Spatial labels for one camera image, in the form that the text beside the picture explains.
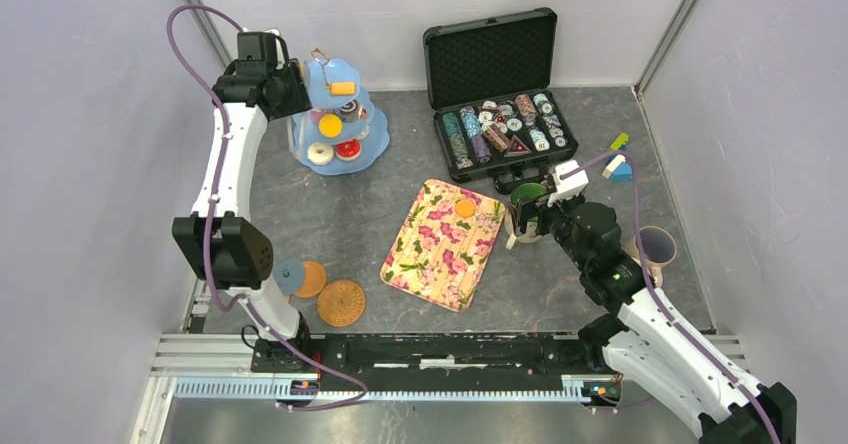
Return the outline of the chocolate swirl cake roll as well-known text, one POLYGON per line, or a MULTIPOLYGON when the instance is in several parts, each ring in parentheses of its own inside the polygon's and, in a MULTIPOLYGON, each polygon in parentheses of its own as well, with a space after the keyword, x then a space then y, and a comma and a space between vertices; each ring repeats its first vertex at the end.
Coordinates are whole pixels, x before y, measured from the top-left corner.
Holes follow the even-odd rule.
POLYGON ((354 123, 367 116, 367 110, 358 100, 352 100, 338 109, 338 115, 343 123, 354 123))

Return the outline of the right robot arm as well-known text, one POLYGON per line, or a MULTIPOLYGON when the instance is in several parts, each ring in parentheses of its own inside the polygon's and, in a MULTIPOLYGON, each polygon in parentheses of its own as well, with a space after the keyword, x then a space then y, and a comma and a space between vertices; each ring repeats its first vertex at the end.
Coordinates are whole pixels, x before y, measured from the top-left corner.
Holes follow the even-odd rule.
POLYGON ((587 184, 584 167, 565 161, 546 177, 545 194, 509 207, 515 232, 535 220, 537 234, 552 236, 607 311, 580 331, 580 364, 635 381, 701 443, 796 442, 794 394, 780 382, 763 384, 675 310, 645 255, 623 250, 615 210, 585 199, 587 184))

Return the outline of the red glazed donut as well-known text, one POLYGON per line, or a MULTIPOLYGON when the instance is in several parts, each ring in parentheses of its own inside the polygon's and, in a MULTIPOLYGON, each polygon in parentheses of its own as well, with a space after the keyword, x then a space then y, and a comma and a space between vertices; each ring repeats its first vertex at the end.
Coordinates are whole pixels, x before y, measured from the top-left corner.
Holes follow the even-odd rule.
POLYGON ((334 152, 336 157, 344 162, 354 161, 361 155, 361 141, 358 139, 351 139, 337 144, 334 148, 334 152))

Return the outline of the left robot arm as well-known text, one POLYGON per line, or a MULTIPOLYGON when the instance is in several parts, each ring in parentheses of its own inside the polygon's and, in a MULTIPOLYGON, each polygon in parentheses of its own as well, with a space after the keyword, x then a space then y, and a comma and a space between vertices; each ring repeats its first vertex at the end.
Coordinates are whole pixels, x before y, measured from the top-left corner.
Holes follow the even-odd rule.
POLYGON ((198 197, 188 215, 176 217, 172 236, 211 304, 236 308, 260 338, 278 340, 275 356, 290 371, 306 369, 313 343, 298 333, 302 315, 274 280, 270 239, 250 220, 249 198, 259 144, 270 121, 309 105, 297 60, 277 30, 242 30, 238 56, 214 85, 213 141, 198 197))

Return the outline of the round orange biscuit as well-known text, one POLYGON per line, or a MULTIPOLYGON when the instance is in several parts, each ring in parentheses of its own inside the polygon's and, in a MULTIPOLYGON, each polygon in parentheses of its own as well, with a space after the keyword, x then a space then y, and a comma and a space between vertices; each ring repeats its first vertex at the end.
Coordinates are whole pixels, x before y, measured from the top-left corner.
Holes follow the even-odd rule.
POLYGON ((461 199, 455 203, 454 210, 460 218, 468 219, 475 214, 476 205, 470 199, 461 199))

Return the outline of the white glazed donut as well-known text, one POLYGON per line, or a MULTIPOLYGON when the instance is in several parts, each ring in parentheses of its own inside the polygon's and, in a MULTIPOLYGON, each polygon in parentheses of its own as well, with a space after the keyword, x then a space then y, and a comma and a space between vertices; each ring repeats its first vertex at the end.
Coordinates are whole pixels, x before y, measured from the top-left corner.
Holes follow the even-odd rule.
POLYGON ((307 149, 307 159, 315 166, 328 165, 334 157, 333 146, 322 142, 314 142, 307 149))

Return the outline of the square yellow biscuit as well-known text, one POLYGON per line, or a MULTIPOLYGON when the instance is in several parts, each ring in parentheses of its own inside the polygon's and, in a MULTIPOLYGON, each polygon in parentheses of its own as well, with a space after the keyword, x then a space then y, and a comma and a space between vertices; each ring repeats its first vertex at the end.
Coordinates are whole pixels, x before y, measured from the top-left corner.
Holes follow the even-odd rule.
POLYGON ((329 84, 331 96, 353 96, 357 93, 357 83, 354 81, 338 81, 329 84))

